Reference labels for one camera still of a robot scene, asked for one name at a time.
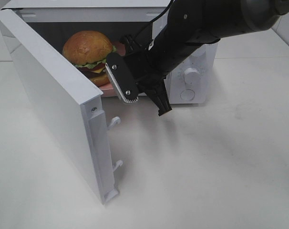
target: hamburger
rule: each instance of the hamburger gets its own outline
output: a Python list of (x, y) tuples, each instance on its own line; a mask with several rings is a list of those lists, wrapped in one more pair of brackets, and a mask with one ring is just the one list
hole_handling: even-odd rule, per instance
[(115, 46), (103, 33), (80, 31), (67, 40), (62, 54), (90, 81), (100, 87), (109, 83), (105, 72), (106, 56), (115, 51)]

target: cheese slice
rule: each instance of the cheese slice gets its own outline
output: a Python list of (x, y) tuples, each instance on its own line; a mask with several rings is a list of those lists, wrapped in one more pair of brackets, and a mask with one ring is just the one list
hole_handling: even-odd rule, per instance
[(102, 68), (93, 70), (93, 71), (91, 71), (91, 72), (100, 74), (100, 73), (103, 71), (104, 68), (105, 68), (105, 66), (103, 66)]

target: screw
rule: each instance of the screw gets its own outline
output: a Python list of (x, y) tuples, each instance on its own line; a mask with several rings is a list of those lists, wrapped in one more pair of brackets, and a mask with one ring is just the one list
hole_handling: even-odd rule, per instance
[(98, 110), (98, 108), (97, 108), (97, 107), (94, 107), (94, 108), (92, 109), (92, 113), (94, 113), (96, 110)]

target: white knob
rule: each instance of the white knob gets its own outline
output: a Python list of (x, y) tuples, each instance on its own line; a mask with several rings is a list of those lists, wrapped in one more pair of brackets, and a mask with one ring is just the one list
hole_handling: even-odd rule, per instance
[(199, 83), (200, 73), (196, 68), (187, 68), (183, 72), (183, 78), (186, 84), (196, 84)]
[(187, 89), (181, 92), (181, 99), (185, 101), (192, 101), (195, 95), (196, 93), (193, 90)]

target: lettuce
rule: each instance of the lettuce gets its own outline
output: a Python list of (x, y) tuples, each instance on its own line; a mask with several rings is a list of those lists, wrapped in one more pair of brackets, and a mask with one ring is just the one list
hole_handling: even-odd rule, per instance
[[(117, 51), (116, 47), (113, 46), (112, 52), (116, 52), (116, 51)], [(85, 65), (75, 64), (74, 66), (75, 66), (76, 68), (89, 68), (89, 69), (93, 69), (95, 66), (97, 66), (97, 65), (100, 64), (100, 63), (106, 63), (106, 58), (104, 58), (104, 59), (101, 60), (101, 61), (94, 62), (94, 63), (87, 63), (87, 64), (85, 64)]]

